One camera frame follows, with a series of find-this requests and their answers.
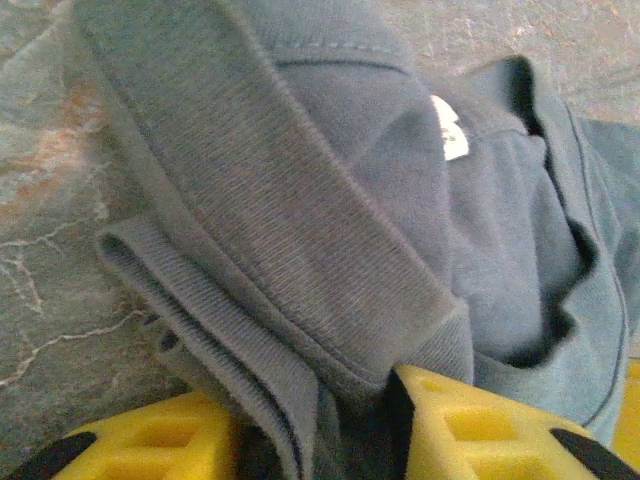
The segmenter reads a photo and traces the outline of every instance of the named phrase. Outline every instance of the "table surface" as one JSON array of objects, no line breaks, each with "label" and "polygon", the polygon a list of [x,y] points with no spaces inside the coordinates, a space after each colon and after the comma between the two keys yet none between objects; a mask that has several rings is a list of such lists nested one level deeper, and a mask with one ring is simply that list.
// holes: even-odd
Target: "table surface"
[{"label": "table surface", "polygon": [[[0,0],[0,476],[72,428],[185,388],[94,253],[94,232],[145,201],[64,48],[69,1]],[[578,111],[640,124],[636,0],[374,1],[425,68],[525,54]]]}]

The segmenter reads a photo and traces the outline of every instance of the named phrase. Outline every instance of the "yellow plastic object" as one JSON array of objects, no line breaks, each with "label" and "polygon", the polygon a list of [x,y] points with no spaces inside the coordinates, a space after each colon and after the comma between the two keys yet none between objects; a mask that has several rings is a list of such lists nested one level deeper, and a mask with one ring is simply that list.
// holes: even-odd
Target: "yellow plastic object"
[{"label": "yellow plastic object", "polygon": [[227,480],[234,477],[237,427],[192,392],[95,423],[72,434],[98,439],[55,480]]},{"label": "yellow plastic object", "polygon": [[414,405],[407,480],[593,480],[549,433],[582,427],[411,366],[396,371]]},{"label": "yellow plastic object", "polygon": [[613,451],[640,471],[640,359],[632,360],[629,366]]}]

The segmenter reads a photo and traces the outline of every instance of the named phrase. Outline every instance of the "gray marble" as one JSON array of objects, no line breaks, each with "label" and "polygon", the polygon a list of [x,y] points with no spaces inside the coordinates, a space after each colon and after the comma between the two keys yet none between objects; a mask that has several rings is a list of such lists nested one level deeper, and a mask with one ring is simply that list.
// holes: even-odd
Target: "gray marble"
[{"label": "gray marble", "polygon": [[[582,112],[640,123],[640,2],[375,3],[426,68],[524,53]],[[83,423],[184,390],[94,253],[95,231],[145,201],[67,55],[69,5],[0,0],[0,476]]]}]

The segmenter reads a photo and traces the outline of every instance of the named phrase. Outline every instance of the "gray polo shirt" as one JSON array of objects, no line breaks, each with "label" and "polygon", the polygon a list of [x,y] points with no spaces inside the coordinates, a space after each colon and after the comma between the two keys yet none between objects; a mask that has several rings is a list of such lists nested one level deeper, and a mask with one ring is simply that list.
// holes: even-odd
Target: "gray polo shirt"
[{"label": "gray polo shirt", "polygon": [[640,308],[637,129],[575,116],[522,58],[417,72],[355,0],[75,15],[154,206],[100,255],[159,314],[159,359],[257,425],[287,477],[390,476],[402,363],[610,441]]}]

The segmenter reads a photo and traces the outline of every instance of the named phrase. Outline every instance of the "white tag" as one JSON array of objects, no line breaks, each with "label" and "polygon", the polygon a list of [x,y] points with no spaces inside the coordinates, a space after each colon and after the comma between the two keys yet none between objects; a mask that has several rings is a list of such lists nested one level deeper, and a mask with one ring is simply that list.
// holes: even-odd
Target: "white tag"
[{"label": "white tag", "polygon": [[436,107],[440,121],[444,159],[449,161],[469,155],[469,142],[462,128],[456,123],[459,120],[456,112],[447,102],[436,95],[431,95],[431,101]]}]

